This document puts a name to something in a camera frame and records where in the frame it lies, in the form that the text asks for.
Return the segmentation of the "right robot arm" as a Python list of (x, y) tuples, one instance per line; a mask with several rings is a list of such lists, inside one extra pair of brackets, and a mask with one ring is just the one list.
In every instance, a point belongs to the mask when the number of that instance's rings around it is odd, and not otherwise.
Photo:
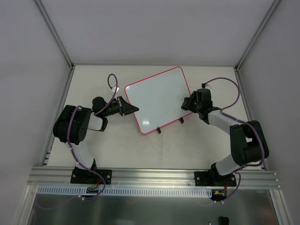
[(226, 132), (230, 137), (230, 154), (213, 163), (206, 172), (195, 172), (196, 186), (236, 186), (234, 173), (252, 166), (258, 166), (269, 157), (269, 148), (261, 124), (256, 121), (241, 121), (214, 107), (209, 89), (193, 91), (183, 101), (181, 108), (198, 114), (199, 119), (208, 125)]

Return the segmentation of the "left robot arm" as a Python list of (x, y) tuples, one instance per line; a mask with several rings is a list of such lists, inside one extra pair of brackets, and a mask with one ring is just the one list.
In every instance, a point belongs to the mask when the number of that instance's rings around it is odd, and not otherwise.
[(119, 96), (106, 103), (104, 98), (92, 100), (92, 107), (67, 105), (60, 113), (53, 127), (53, 135), (69, 147), (75, 167), (72, 170), (72, 184), (111, 184), (112, 171), (99, 170), (95, 158), (91, 155), (85, 142), (88, 130), (103, 132), (108, 124), (108, 116), (129, 115), (139, 108), (126, 102)]

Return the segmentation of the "pink framed whiteboard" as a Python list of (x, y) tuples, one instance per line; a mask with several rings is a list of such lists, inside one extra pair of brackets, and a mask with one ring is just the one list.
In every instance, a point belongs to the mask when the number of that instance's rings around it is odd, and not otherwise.
[(128, 102), (139, 108), (134, 113), (137, 125), (146, 135), (191, 114), (181, 108), (191, 95), (182, 67), (173, 67), (127, 85)]

